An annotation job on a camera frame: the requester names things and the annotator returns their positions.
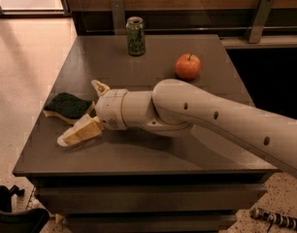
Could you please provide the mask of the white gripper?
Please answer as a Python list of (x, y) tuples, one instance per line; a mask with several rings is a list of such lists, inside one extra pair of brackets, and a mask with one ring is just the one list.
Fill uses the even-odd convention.
[(95, 107), (97, 116), (82, 116), (57, 138), (57, 144), (61, 147), (69, 147), (94, 138), (103, 132), (104, 127), (109, 130), (127, 129), (122, 117), (122, 102), (127, 90), (110, 89), (98, 80), (92, 80), (91, 84), (99, 96)]

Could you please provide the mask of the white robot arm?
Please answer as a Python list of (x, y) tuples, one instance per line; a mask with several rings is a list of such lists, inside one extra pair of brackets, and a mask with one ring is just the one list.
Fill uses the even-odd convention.
[(215, 96), (179, 80), (159, 82), (152, 91), (111, 89), (92, 82), (99, 99), (96, 116), (82, 116), (57, 139), (69, 147), (103, 130), (138, 127), (180, 136), (195, 125), (213, 131), (297, 178), (297, 120)]

